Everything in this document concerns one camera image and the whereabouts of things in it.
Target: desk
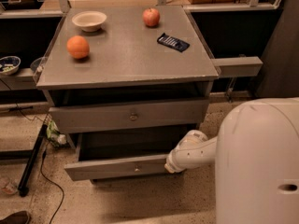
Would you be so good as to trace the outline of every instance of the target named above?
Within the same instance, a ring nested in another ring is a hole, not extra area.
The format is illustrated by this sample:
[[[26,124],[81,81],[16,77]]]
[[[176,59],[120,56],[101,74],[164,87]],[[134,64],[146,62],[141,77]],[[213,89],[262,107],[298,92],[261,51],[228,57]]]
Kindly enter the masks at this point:
[[[71,22],[83,9],[65,18],[37,88],[78,152],[78,162],[65,166],[73,180],[164,173],[168,151],[204,120],[218,73],[184,9],[157,8],[155,28],[142,21],[146,7],[92,8],[107,14],[94,33]],[[190,47],[181,53],[162,46],[162,33]],[[67,53],[73,35],[88,40],[87,59]]]

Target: white bowl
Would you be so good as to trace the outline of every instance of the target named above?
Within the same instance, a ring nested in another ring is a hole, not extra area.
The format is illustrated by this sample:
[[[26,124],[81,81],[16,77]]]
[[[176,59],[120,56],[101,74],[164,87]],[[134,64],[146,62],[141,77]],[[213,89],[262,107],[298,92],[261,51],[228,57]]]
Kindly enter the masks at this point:
[[[21,59],[17,56],[6,56],[0,59],[0,74],[9,76],[19,70]]]
[[[72,22],[85,32],[95,32],[107,19],[106,14],[99,11],[83,11],[72,18]]]

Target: drawer front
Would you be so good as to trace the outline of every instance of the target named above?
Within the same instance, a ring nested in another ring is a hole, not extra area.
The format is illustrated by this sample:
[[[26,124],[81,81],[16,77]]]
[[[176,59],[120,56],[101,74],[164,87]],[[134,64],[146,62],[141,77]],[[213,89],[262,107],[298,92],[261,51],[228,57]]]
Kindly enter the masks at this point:
[[[107,161],[79,161],[64,168],[73,181],[124,176],[164,174],[167,155],[152,155]]]
[[[150,103],[53,107],[50,113],[61,133],[85,133],[164,125],[200,123],[207,98]]]

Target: dark gray wall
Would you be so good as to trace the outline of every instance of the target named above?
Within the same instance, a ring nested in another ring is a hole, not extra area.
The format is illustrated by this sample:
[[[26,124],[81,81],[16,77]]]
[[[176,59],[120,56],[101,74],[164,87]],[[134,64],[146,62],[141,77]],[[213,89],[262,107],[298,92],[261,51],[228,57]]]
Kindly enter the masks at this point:
[[[282,15],[261,60],[263,68],[251,84],[257,97],[299,97],[298,0],[285,0]]]

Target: shoe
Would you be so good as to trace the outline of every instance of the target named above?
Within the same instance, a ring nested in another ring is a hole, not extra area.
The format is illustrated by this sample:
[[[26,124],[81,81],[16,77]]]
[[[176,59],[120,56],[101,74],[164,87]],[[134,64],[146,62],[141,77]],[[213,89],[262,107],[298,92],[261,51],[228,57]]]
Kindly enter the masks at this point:
[[[28,224],[29,221],[30,214],[26,211],[20,211],[0,220],[0,224]]]

